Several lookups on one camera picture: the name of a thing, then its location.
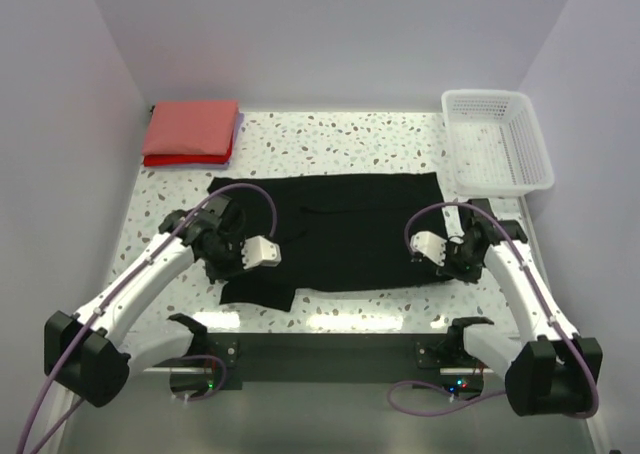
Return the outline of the black t shirt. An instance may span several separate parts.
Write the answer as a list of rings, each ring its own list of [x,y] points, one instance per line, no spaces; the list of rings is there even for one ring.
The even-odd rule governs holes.
[[[299,289],[326,293],[421,287],[446,281],[412,259],[407,221],[442,201],[435,173],[350,174],[256,179],[270,199],[233,189],[249,237],[273,233],[282,260],[223,285],[221,303],[288,312]]]

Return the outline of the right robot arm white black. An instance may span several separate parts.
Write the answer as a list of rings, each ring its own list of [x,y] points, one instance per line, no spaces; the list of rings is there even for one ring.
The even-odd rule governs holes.
[[[443,247],[446,275],[469,281],[487,270],[499,285],[518,329],[517,340],[496,332],[488,319],[456,320],[459,350],[477,358],[504,381],[519,416],[596,414],[600,343],[582,336],[555,302],[532,259],[521,225],[497,220],[486,199],[457,204],[463,237]]]

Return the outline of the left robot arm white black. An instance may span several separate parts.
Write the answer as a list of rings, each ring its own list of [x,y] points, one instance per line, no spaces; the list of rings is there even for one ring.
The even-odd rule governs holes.
[[[246,216],[217,196],[186,227],[187,213],[169,214],[146,250],[114,283],[73,314],[55,312],[44,326],[44,372],[95,407],[110,403],[129,378],[155,364],[207,351],[207,329],[175,313],[148,334],[131,327],[180,274],[203,261],[215,274],[239,273]]]

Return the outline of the red folded t shirt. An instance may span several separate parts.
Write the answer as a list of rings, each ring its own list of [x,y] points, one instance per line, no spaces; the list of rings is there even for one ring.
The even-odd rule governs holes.
[[[233,147],[230,146],[223,154],[161,154],[147,155],[143,158],[145,167],[163,167],[178,165],[224,165],[232,155]]]

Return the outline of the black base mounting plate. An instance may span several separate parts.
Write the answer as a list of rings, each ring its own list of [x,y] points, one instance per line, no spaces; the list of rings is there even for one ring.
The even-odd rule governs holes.
[[[223,381],[226,390],[250,383],[393,384],[419,380],[451,392],[476,395],[491,370],[461,353],[444,352],[444,334],[404,333],[211,333],[202,352],[206,360],[168,360],[152,372],[167,373],[173,392],[202,394]]]

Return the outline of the white plastic basket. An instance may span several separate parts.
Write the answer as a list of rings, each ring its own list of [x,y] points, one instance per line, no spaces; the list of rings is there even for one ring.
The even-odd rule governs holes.
[[[517,91],[455,89],[441,96],[453,177],[468,197],[520,197],[555,176],[534,107]]]

